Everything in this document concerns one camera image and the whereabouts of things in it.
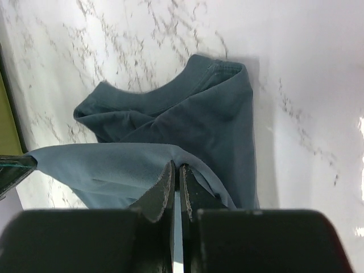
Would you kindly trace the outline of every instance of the folded cloth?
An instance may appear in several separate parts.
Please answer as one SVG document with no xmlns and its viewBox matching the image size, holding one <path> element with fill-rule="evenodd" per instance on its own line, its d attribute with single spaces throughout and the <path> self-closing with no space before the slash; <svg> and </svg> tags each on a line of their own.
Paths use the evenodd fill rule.
<svg viewBox="0 0 364 273">
<path fill-rule="evenodd" d="M 31 151 L 38 169 L 70 186 L 89 208 L 124 208 L 165 164 L 187 163 L 230 208 L 258 206 L 253 91 L 244 65 L 193 55 L 171 82 L 132 94 L 100 83 L 74 112 L 100 143 Z"/>
</svg>

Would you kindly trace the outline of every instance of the white marble surface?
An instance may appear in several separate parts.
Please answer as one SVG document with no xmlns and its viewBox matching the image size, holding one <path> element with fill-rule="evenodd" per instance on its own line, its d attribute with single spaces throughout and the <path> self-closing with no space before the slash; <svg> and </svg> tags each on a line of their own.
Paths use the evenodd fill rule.
<svg viewBox="0 0 364 273">
<path fill-rule="evenodd" d="M 29 149 L 94 142 L 74 107 L 101 80 L 146 92 L 195 52 L 248 66 L 264 208 L 309 208 L 335 225 L 364 272 L 362 0 L 0 0 Z M 32 174 L 24 208 L 82 207 Z"/>
</svg>

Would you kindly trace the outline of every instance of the black plastic part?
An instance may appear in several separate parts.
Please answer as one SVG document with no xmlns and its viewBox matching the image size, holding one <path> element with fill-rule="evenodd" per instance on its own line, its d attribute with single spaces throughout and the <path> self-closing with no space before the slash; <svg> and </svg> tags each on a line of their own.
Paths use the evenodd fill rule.
<svg viewBox="0 0 364 273">
<path fill-rule="evenodd" d="M 329 221 L 308 210 L 198 211 L 193 273 L 352 272 Z"/>
<path fill-rule="evenodd" d="M 126 210 L 26 211 L 0 239 L 0 272 L 171 273 L 175 166 Z"/>
<path fill-rule="evenodd" d="M 227 210 L 227 207 L 197 182 L 188 165 L 182 165 L 180 167 L 179 184 L 181 194 L 184 272 L 199 272 L 201 257 L 196 224 L 197 211 L 204 208 Z"/>
<path fill-rule="evenodd" d="M 31 156 L 0 155 L 0 200 L 31 174 L 37 161 Z"/>
</svg>

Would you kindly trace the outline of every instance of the light blue fabric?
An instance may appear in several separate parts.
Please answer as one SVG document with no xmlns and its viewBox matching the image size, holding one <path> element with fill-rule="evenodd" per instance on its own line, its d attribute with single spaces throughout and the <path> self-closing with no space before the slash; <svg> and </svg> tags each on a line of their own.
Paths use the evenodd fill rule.
<svg viewBox="0 0 364 273">
<path fill-rule="evenodd" d="M 75 109 L 100 143 L 31 151 L 38 169 L 89 208 L 124 208 L 154 185 L 170 160 L 230 208 L 258 206 L 253 91 L 242 64 L 193 55 L 170 83 L 132 94 L 102 82 Z"/>
</svg>

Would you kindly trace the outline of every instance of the wrinkled fabric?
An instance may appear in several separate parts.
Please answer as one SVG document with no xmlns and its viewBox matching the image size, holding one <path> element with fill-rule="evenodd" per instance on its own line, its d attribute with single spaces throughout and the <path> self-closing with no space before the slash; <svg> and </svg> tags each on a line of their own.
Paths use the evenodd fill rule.
<svg viewBox="0 0 364 273">
<path fill-rule="evenodd" d="M 99 143 L 28 154 L 89 208 L 124 208 L 153 186 L 165 164 L 187 163 L 230 208 L 258 206 L 253 91 L 244 65 L 193 55 L 165 86 L 132 94 L 102 82 L 74 112 Z"/>
</svg>

